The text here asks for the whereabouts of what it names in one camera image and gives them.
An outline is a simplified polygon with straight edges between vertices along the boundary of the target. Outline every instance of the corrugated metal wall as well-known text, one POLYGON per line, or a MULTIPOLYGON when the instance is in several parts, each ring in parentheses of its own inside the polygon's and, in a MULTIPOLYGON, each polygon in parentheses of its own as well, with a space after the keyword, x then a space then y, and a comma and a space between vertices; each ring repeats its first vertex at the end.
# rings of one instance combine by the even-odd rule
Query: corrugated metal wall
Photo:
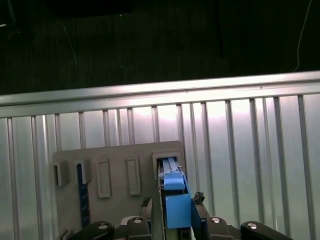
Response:
POLYGON ((1 118, 0 239, 55 239, 57 150, 180 140, 211 215, 320 240, 318 103, 320 94, 1 118))

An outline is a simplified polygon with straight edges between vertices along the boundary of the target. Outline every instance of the gray plastic board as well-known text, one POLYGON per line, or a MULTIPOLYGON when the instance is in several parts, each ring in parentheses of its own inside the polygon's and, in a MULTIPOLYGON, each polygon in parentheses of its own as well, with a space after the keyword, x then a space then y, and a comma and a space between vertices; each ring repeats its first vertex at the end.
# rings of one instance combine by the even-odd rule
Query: gray plastic board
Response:
POLYGON ((81 230, 76 166, 81 164, 87 183, 91 223, 108 221, 119 226, 138 216, 144 197, 153 198, 152 234, 163 238, 158 190, 158 158, 177 157, 186 172, 184 147, 179 141, 58 151, 53 155, 53 178, 59 234, 81 230))

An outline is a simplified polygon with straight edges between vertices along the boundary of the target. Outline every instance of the metal bolt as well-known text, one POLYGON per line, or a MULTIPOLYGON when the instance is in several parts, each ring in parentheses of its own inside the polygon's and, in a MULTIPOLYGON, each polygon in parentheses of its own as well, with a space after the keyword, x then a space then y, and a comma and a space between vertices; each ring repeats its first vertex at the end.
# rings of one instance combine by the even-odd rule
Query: metal bolt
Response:
POLYGON ((140 218, 137 218, 137 219, 134 220, 134 223, 135 223, 135 224, 142 223, 142 220, 141 220, 140 218))
POLYGON ((211 218, 211 221, 212 221, 212 222, 214 222, 215 224, 220 223, 220 219, 219 219, 219 218, 217 218, 217 217, 213 217, 213 218, 211 218))
POLYGON ((254 224, 254 223, 248 223, 247 226, 249 228, 251 228, 251 229, 257 229, 258 228, 258 226, 256 224, 254 224))
POLYGON ((108 226, 106 225, 106 224, 100 224, 99 226, 98 226, 98 229, 106 229, 108 226))

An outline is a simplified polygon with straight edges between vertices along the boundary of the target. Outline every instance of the blue ruler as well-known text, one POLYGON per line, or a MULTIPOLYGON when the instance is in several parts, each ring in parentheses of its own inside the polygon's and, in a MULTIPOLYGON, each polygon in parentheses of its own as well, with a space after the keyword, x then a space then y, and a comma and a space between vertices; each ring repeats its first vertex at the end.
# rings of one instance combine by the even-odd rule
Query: blue ruler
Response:
POLYGON ((90 225, 90 207, 89 207, 89 194, 88 185, 83 183, 81 164, 76 166, 77 179, 78 179, 78 192, 80 200, 80 217, 82 228, 90 225))

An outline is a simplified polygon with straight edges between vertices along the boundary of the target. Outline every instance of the white wire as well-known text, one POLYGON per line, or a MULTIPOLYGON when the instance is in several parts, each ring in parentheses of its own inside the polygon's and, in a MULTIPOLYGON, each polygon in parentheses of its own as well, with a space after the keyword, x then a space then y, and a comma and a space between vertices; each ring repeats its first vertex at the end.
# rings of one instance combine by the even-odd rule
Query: white wire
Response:
POLYGON ((311 3, 312 3, 312 0, 309 1, 309 5, 308 5, 308 8, 307 8, 307 10, 306 10, 306 14, 305 14, 305 18, 304 18, 302 30, 301 30, 301 33, 300 33, 299 42, 298 42, 298 47, 297 47, 297 49, 296 49, 296 61, 297 61, 297 65, 296 65, 296 68, 293 70, 293 72, 297 71, 297 69, 300 67, 300 59, 299 59, 300 43, 301 43, 302 35, 303 35, 303 33, 304 33, 304 30, 305 30, 305 25, 306 25, 306 22, 307 22, 307 19, 308 19, 308 14, 309 14, 309 10, 310 10, 311 3))
POLYGON ((72 47, 72 44, 71 44, 71 41, 70 41, 70 38, 69 38, 69 34, 67 32, 67 29, 66 29, 66 25, 64 23, 63 23, 63 29, 64 29, 66 37, 68 38, 69 46, 70 46, 71 51, 72 51, 72 55, 73 55, 73 58, 74 58, 75 65, 78 66, 77 57, 76 57, 74 48, 72 47))

